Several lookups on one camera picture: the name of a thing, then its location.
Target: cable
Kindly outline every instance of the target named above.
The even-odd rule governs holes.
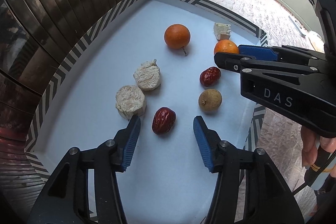
[[[205,218],[206,218],[207,216],[205,216],[203,219],[202,219],[202,221],[201,221],[201,223],[200,224],[202,224],[202,223],[204,223],[203,221],[205,220]]]
[[[328,167],[328,165],[334,160],[334,158],[336,157],[336,150],[334,151],[334,153],[332,153],[332,155],[328,158],[327,162],[319,169],[316,171],[314,177],[312,178],[312,180],[309,182],[309,186],[311,186],[314,181],[317,179],[317,177],[322,173],[323,170],[325,170],[325,168]],[[293,191],[293,195],[296,195],[299,191],[301,191],[304,187],[308,186],[308,182],[304,182],[302,183],[298,188],[296,188]]]
[[[294,191],[293,191],[293,195],[296,195],[298,192],[300,192],[304,187],[307,186],[307,183],[302,183],[299,187],[297,187]]]

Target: finger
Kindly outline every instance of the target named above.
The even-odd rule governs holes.
[[[320,145],[323,150],[333,153],[336,150],[336,138],[324,138],[320,137]]]
[[[317,158],[317,148],[314,145],[310,151],[302,150],[302,166],[312,165]]]
[[[301,127],[301,138],[303,142],[303,151],[309,152],[315,146],[316,133],[304,126]]]
[[[336,178],[336,165],[335,165],[334,168],[331,170],[330,175],[331,175],[333,178]]]

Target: bolt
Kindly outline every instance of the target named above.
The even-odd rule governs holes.
[[[228,147],[230,145],[230,143],[228,141],[220,141],[219,145],[222,147]]]
[[[70,148],[70,149],[69,149],[69,153],[70,153],[70,155],[77,154],[77,152],[78,152],[78,148],[77,148],[77,147],[73,147],[73,148]]]
[[[252,70],[251,69],[242,69],[241,71],[242,72],[251,72]]]
[[[264,149],[262,149],[262,148],[257,148],[256,151],[257,151],[257,153],[258,153],[259,155],[263,155],[263,154],[266,153],[266,151],[265,151]]]
[[[106,146],[113,146],[113,145],[115,145],[115,141],[114,140],[107,140],[106,142],[105,142],[105,144],[106,144]]]

